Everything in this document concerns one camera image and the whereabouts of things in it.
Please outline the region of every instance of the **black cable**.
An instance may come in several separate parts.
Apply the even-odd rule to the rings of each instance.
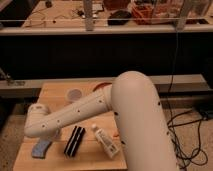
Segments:
[[[198,119],[198,120],[191,121],[191,122],[186,122],[186,123],[181,123],[181,124],[170,125],[170,126],[168,126],[168,127],[171,128],[171,127],[178,127],[178,126],[189,125],[189,124],[193,124],[193,123],[196,123],[196,122],[199,122],[199,121],[202,121],[202,120],[203,120],[203,119]]]
[[[178,31],[177,29],[175,28],[175,33],[176,33],[176,48],[175,48],[175,53],[174,53],[174,57],[173,57],[173,60],[172,60],[172,71],[171,71],[171,82],[170,82],[170,85],[169,85],[169,88],[168,88],[168,94],[171,92],[171,89],[172,89],[172,85],[173,85],[173,82],[174,82],[174,73],[175,73],[175,69],[176,69],[176,61],[177,61],[177,56],[178,56],[178,49],[179,49],[179,37],[178,37]],[[167,100],[167,103],[168,103],[168,106],[169,106],[169,111],[170,111],[170,117],[171,117],[171,123],[172,125],[174,125],[173,123],[173,112],[172,112],[172,109],[171,109],[171,105],[170,105],[170,102],[168,100],[168,97],[166,98]],[[181,153],[181,149],[179,148],[180,147],[180,141],[179,141],[179,138],[177,137],[176,135],[176,132],[175,132],[175,128],[174,127],[171,127],[172,130],[170,129],[171,132],[173,132],[174,134],[174,141],[175,141],[175,153],[176,154],[180,154],[182,155]],[[185,164],[185,161],[182,160],[182,163],[183,163],[183,167],[186,168],[186,164]]]
[[[176,116],[174,116],[172,119],[171,119],[171,122],[173,122],[174,118],[176,118],[177,116],[181,116],[183,114],[188,114],[188,111],[186,112],[183,112],[183,113],[180,113]],[[198,120],[194,120],[194,121],[190,121],[190,122],[186,122],[186,123],[181,123],[181,124],[176,124],[176,125],[170,125],[169,126],[169,130],[173,133],[173,136],[175,136],[175,140],[172,140],[174,146],[175,146],[175,152],[176,152],[176,157],[178,159],[180,159],[181,161],[183,161],[184,163],[184,166],[181,166],[180,165],[180,169],[187,169],[187,167],[193,163],[195,165],[198,165],[198,166],[203,166],[205,164],[208,163],[208,156],[206,154],[206,152],[201,148],[201,135],[200,135],[200,127],[201,127],[201,123],[203,121],[203,118],[201,119],[198,119]],[[181,149],[181,146],[180,146],[180,142],[179,142],[179,139],[177,138],[177,135],[176,133],[171,130],[170,128],[173,126],[173,127],[177,127],[177,126],[184,126],[184,125],[188,125],[188,124],[192,124],[192,123],[196,123],[196,122],[199,122],[198,124],[198,128],[197,128],[197,134],[198,134],[198,147],[193,149],[192,152],[191,152],[191,155],[188,156],[186,155],[183,150]],[[201,162],[201,163],[198,163],[198,162],[195,162],[194,159],[200,154],[202,153],[205,157],[204,161]]]
[[[182,115],[185,115],[185,114],[188,114],[188,113],[191,113],[191,112],[193,112],[193,111],[194,111],[194,109],[190,109],[190,110],[187,110],[187,111],[185,111],[185,112],[182,112],[182,113],[179,113],[179,114],[175,115],[174,117],[172,117],[172,118],[167,122],[167,125],[169,125],[169,124],[172,122],[172,120],[174,120],[175,118],[177,118],[177,117],[179,117],[179,116],[182,116]]]

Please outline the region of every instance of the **gray floor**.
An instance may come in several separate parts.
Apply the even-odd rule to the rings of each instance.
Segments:
[[[177,114],[189,109],[175,109],[173,114]],[[169,110],[164,110],[166,118],[169,119]],[[198,119],[200,116],[197,112],[193,112],[183,117],[177,118],[175,123],[182,123]],[[0,134],[0,171],[11,171],[15,162],[18,150],[23,139],[23,129],[26,120],[26,115],[12,114],[9,116],[1,134]],[[176,129],[180,137],[184,151],[188,154],[194,147],[197,146],[197,126],[191,124],[182,126]],[[213,120],[204,121],[201,125],[202,148],[208,154],[208,164],[205,166],[196,166],[191,164],[188,167],[189,171],[212,171],[213,170]],[[204,156],[200,154],[195,161],[202,162]]]
[[[25,115],[10,115],[0,134],[0,171],[11,171],[24,137]]]

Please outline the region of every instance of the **electronic equipment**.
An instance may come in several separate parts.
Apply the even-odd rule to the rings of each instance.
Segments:
[[[157,90],[147,76],[135,71],[50,114],[47,106],[33,104],[24,132],[31,138],[54,136],[65,126],[111,110],[128,170],[179,170]]]

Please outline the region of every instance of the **wooden board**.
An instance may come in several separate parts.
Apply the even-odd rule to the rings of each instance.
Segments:
[[[56,111],[69,105],[69,102],[66,100],[68,90],[78,88],[82,91],[83,96],[85,96],[91,93],[93,88],[99,83],[46,83],[43,85],[38,102],[48,105],[51,111]],[[127,166],[119,137],[113,137],[113,139],[120,147],[120,152],[114,159],[109,159],[91,131],[93,123],[105,129],[111,137],[117,132],[112,112],[107,112],[75,124],[84,127],[86,134],[83,137],[76,156],[69,158],[63,154],[63,151],[75,126],[70,125],[61,130],[61,136],[52,144],[44,160],[31,157],[32,148],[38,139],[25,137],[14,164],[14,171],[126,170]]]

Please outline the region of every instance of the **white tube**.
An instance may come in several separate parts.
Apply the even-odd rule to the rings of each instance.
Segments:
[[[151,80],[126,72],[112,85],[112,107],[129,171],[177,171],[160,99]]]

